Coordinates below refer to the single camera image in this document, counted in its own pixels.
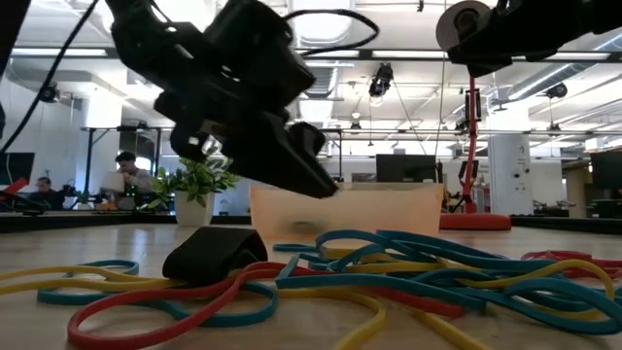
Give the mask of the green plant in white pot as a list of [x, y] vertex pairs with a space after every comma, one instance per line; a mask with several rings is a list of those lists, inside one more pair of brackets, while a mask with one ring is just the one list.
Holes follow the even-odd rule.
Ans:
[[148, 208], [173, 212], [180, 227], [209, 226], [216, 194], [234, 188], [238, 182], [229, 172], [232, 161], [219, 156], [219, 151], [219, 145], [213, 142], [205, 149], [204, 160], [180, 157], [181, 168], [166, 171], [160, 167], [151, 179], [153, 199]]

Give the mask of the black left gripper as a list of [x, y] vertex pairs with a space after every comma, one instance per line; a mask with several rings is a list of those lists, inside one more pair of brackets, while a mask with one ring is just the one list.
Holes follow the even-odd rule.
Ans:
[[154, 59], [164, 93], [155, 108], [176, 123], [171, 145], [179, 155], [203, 158], [200, 145], [213, 136], [232, 161], [229, 171], [273, 187], [315, 198], [337, 186], [320, 165], [313, 171], [293, 145], [315, 157], [326, 136], [308, 122], [287, 126], [292, 101], [292, 52], [287, 44], [218, 47], [199, 43], [160, 46]]

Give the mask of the red rubber band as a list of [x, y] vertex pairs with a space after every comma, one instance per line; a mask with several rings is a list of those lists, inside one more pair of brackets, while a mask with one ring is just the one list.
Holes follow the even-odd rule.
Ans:
[[[235, 276], [207, 287], [140, 290], [102, 298], [101, 300], [88, 304], [71, 317], [67, 326], [67, 340], [71, 345], [82, 350], [140, 350], [142, 348], [158, 345], [200, 326], [200, 324], [216, 314], [221, 314], [219, 310], [237, 296], [242, 285], [253, 283], [255, 280], [259, 279], [273, 279], [284, 267], [285, 266], [280, 262], [256, 262], [246, 266]], [[327, 289], [347, 288], [324, 288], [320, 290]], [[347, 290], [362, 293], [376, 299], [379, 296], [377, 292], [380, 289], [386, 288], [373, 288], [371, 291]], [[213, 300], [204, 305], [199, 311], [190, 314], [188, 317], [168, 327], [152, 332], [121, 337], [102, 337], [83, 333], [79, 330], [80, 324], [86, 318], [99, 311], [121, 304], [143, 302], [147, 300], [196, 299], [207, 297], [212, 297]]]
[[[521, 257], [522, 260], [553, 260], [556, 262], [567, 260], [580, 260], [592, 263], [600, 267], [612, 280], [622, 278], [622, 260], [602, 260], [596, 259], [592, 255], [576, 251], [547, 250], [526, 253]], [[582, 267], [570, 267], [563, 272], [569, 279], [593, 278], [598, 279], [595, 272], [588, 271]]]

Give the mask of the black aluminium table frame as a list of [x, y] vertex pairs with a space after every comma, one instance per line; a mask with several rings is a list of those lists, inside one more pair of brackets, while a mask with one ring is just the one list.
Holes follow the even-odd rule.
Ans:
[[[511, 216], [510, 220], [514, 227], [622, 235], [622, 219], [570, 219], [541, 216]], [[26, 216], [19, 213], [0, 212], [0, 233], [134, 224], [172, 225], [175, 223], [176, 220], [173, 216], [151, 214], [98, 214], [89, 211], [65, 211], [56, 214], [47, 213], [41, 216]]]

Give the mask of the orange translucent plastic bin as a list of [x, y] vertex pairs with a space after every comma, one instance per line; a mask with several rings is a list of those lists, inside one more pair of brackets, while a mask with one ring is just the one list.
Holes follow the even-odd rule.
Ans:
[[335, 195], [317, 199], [253, 185], [253, 228], [269, 239], [313, 239], [339, 229], [439, 231], [444, 188], [435, 183], [340, 183]]

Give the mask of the black rig crossbeam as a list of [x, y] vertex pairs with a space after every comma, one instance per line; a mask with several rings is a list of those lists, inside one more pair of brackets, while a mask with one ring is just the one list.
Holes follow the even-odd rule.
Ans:
[[[10, 57], [37, 57], [53, 58], [59, 54], [60, 48], [30, 48], [18, 47], [13, 49]], [[118, 58], [119, 55], [112, 48], [83, 48], [69, 49], [65, 54], [71, 58]], [[364, 60], [364, 61], [442, 61], [447, 54], [433, 50], [347, 50], [317, 53], [308, 56], [315, 60]], [[543, 59], [550, 63], [622, 63], [622, 52], [557, 52]]]

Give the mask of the red desk lamp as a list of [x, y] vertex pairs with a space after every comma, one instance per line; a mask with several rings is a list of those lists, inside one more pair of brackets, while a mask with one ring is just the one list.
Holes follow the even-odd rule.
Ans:
[[[436, 41], [447, 58], [454, 64], [467, 65], [462, 58], [460, 44], [478, 30], [481, 20], [490, 13], [490, 8], [477, 0], [464, 0], [449, 7], [440, 17], [436, 26]], [[477, 165], [475, 160], [477, 142], [477, 123], [481, 116], [481, 95], [475, 87], [475, 79], [469, 76], [466, 92], [466, 131], [468, 152], [464, 172], [459, 175], [463, 186], [459, 204], [461, 213], [442, 214], [440, 227], [453, 230], [509, 230], [511, 220], [505, 215], [479, 213], [474, 195], [474, 175]]]

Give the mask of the white column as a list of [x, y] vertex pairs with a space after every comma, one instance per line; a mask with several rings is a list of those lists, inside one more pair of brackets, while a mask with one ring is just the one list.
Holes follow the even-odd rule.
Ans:
[[531, 157], [527, 135], [502, 134], [489, 139], [492, 212], [530, 215], [534, 212]]

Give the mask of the black computer monitor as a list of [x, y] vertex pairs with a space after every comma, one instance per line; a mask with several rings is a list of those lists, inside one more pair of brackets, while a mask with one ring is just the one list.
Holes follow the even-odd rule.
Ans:
[[29, 184], [34, 158], [34, 153], [0, 154], [0, 185], [8, 186], [20, 179]]
[[436, 181], [434, 156], [377, 155], [376, 180], [380, 183], [423, 183]]
[[593, 153], [591, 165], [593, 184], [609, 191], [611, 199], [622, 200], [622, 152]]

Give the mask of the person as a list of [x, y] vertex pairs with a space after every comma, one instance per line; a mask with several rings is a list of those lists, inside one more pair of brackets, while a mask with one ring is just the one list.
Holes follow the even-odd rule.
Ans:
[[131, 152], [120, 152], [115, 163], [118, 169], [104, 175], [100, 191], [122, 211], [144, 205], [152, 193], [151, 173], [137, 166], [136, 156]]
[[31, 193], [28, 198], [32, 201], [45, 203], [51, 210], [62, 210], [64, 196], [61, 192], [52, 189], [52, 181], [48, 177], [40, 177], [36, 181], [37, 191]]

